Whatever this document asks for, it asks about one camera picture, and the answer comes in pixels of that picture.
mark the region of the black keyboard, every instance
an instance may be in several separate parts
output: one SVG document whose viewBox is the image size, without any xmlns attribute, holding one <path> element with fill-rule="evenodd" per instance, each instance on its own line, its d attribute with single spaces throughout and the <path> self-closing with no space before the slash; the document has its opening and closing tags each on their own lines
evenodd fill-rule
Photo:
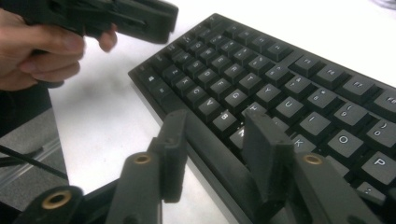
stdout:
<svg viewBox="0 0 396 224">
<path fill-rule="evenodd" d="M 192 111 L 190 157 L 240 222 L 262 203 L 241 156 L 246 110 L 327 158 L 374 212 L 396 187 L 396 89 L 237 21 L 213 14 L 129 76 L 161 118 Z"/>
</svg>

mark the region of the keycap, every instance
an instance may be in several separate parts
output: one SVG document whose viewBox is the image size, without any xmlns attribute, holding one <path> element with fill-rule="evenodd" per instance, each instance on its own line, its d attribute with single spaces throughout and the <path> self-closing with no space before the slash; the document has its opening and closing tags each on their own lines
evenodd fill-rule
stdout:
<svg viewBox="0 0 396 224">
<path fill-rule="evenodd" d="M 385 185 L 396 177 L 396 161 L 382 152 L 376 152 L 371 156 L 361 169 Z"/>
<path fill-rule="evenodd" d="M 208 123 L 217 117 L 222 110 L 223 108 L 219 102 L 210 97 L 200 106 L 198 106 L 198 116 L 200 116 L 201 120 L 203 120 L 205 123 Z"/>
<path fill-rule="evenodd" d="M 353 134 L 345 130 L 341 130 L 332 140 L 330 140 L 328 145 L 332 150 L 346 158 L 349 158 L 352 154 L 362 148 L 363 141 Z"/>
<path fill-rule="evenodd" d="M 276 112 L 286 122 L 293 123 L 304 113 L 304 105 L 288 97 L 276 107 Z"/>
<path fill-rule="evenodd" d="M 351 78 L 338 90 L 341 95 L 357 104 L 363 104 L 375 91 L 374 82 L 361 77 Z"/>
<path fill-rule="evenodd" d="M 248 106 L 248 96 L 236 89 L 224 99 L 225 106 L 233 113 L 238 114 Z"/>
<path fill-rule="evenodd" d="M 333 128 L 328 119 L 323 118 L 317 112 L 312 112 L 301 123 L 302 131 L 309 136 L 312 142 L 319 142 L 325 137 Z"/>
<path fill-rule="evenodd" d="M 396 91 L 386 90 L 373 103 L 373 111 L 385 119 L 396 122 Z"/>
<path fill-rule="evenodd" d="M 395 131 L 395 123 L 381 119 L 366 135 L 370 140 L 374 140 L 375 143 L 378 143 L 380 146 L 392 148 L 396 144 Z"/>
<path fill-rule="evenodd" d="M 213 120 L 215 133 L 220 138 L 230 136 L 238 128 L 238 120 L 229 111 L 224 111 L 216 119 Z"/>
</svg>

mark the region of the white table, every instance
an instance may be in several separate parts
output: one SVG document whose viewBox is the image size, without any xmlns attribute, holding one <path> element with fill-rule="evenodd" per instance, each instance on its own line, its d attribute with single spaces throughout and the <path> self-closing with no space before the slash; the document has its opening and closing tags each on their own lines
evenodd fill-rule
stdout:
<svg viewBox="0 0 396 224">
<path fill-rule="evenodd" d="M 168 2 L 179 8 L 170 41 L 218 12 L 396 87 L 396 12 L 370 0 Z M 161 121 L 127 73 L 164 45 L 119 35 L 107 54 L 86 42 L 80 73 L 49 93 L 70 184 L 89 193 L 118 178 L 125 158 L 157 135 Z M 186 172 L 182 200 L 164 206 L 164 223 L 233 222 L 190 161 Z"/>
</svg>

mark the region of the key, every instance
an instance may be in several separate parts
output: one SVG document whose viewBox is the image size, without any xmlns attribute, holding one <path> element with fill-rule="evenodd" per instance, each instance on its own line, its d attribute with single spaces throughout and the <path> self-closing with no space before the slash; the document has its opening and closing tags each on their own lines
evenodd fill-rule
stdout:
<svg viewBox="0 0 396 224">
<path fill-rule="evenodd" d="M 261 90 L 259 90 L 254 96 L 255 100 L 266 108 L 271 109 L 281 100 L 283 97 L 282 92 L 277 87 L 267 84 Z"/>
<path fill-rule="evenodd" d="M 271 47 L 269 47 L 263 54 L 270 58 L 271 60 L 279 63 L 286 56 L 292 52 L 288 44 L 283 42 L 277 42 Z"/>
<path fill-rule="evenodd" d="M 361 77 L 353 77 L 342 88 L 338 89 L 338 92 L 347 99 L 361 105 L 375 93 L 376 89 L 374 82 Z"/>
<path fill-rule="evenodd" d="M 189 105 L 194 109 L 197 108 L 206 97 L 207 94 L 201 87 L 195 87 L 186 95 Z"/>
<path fill-rule="evenodd" d="M 382 152 L 376 152 L 371 156 L 361 169 L 385 185 L 396 177 L 396 161 Z"/>
<path fill-rule="evenodd" d="M 246 94 L 240 90 L 235 90 L 224 99 L 224 103 L 236 115 L 248 106 L 249 101 Z"/>
<path fill-rule="evenodd" d="M 334 90 L 342 81 L 347 78 L 347 74 L 340 67 L 329 64 L 322 68 L 313 76 L 313 79 L 323 87 Z"/>
<path fill-rule="evenodd" d="M 250 96 L 260 89 L 262 86 L 262 79 L 253 73 L 250 73 L 242 78 L 237 86 L 246 95 Z"/>
<path fill-rule="evenodd" d="M 293 123 L 304 113 L 304 105 L 288 97 L 276 107 L 276 113 L 287 123 Z"/>
<path fill-rule="evenodd" d="M 332 140 L 330 140 L 328 145 L 332 150 L 346 158 L 349 158 L 363 146 L 363 141 L 353 134 L 345 130 L 341 130 Z"/>
<path fill-rule="evenodd" d="M 230 136 L 238 128 L 238 120 L 227 110 L 214 119 L 212 123 L 215 133 L 220 138 Z"/>
<path fill-rule="evenodd" d="M 376 144 L 392 148 L 396 144 L 396 124 L 382 119 L 366 135 Z"/>
<path fill-rule="evenodd" d="M 349 131 L 358 131 L 370 118 L 366 109 L 352 103 L 345 103 L 334 116 L 336 121 Z"/>
<path fill-rule="evenodd" d="M 292 74 L 289 69 L 283 65 L 276 65 L 265 73 L 262 78 L 276 87 L 280 87 L 291 79 Z"/>
<path fill-rule="evenodd" d="M 285 90 L 289 95 L 297 100 L 302 100 L 305 96 L 315 89 L 312 82 L 304 77 L 294 77 L 285 84 Z"/>
<path fill-rule="evenodd" d="M 298 74 L 311 77 L 314 75 L 322 66 L 322 62 L 313 55 L 305 55 L 295 62 L 291 69 Z"/>
<path fill-rule="evenodd" d="M 203 104 L 198 106 L 198 116 L 205 123 L 212 121 L 215 117 L 217 117 L 223 108 L 215 99 L 210 97 Z"/>
<path fill-rule="evenodd" d="M 245 76 L 246 73 L 247 71 L 245 68 L 235 63 L 224 71 L 224 77 L 233 85 L 235 85 L 239 80 L 241 80 L 242 77 Z"/>
<path fill-rule="evenodd" d="M 234 90 L 233 85 L 224 78 L 210 86 L 209 93 L 217 100 L 222 101 L 230 92 Z"/>
<path fill-rule="evenodd" d="M 373 111 L 385 119 L 396 122 L 396 91 L 382 92 L 373 103 Z"/>
<path fill-rule="evenodd" d="M 332 130 L 330 121 L 323 118 L 317 112 L 312 112 L 308 115 L 300 123 L 300 127 L 309 136 L 309 139 L 315 143 L 320 142 Z"/>
</svg>

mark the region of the hand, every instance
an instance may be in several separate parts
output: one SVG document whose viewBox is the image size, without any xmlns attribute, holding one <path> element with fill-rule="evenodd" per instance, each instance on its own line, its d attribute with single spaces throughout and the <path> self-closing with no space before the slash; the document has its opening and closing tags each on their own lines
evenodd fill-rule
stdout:
<svg viewBox="0 0 396 224">
<path fill-rule="evenodd" d="M 103 51 L 117 43 L 116 26 L 98 39 Z M 84 39 L 58 26 L 28 26 L 23 19 L 0 8 L 0 90 L 29 88 L 38 80 L 57 82 L 79 71 Z M 40 49 L 47 53 L 32 55 Z"/>
</svg>

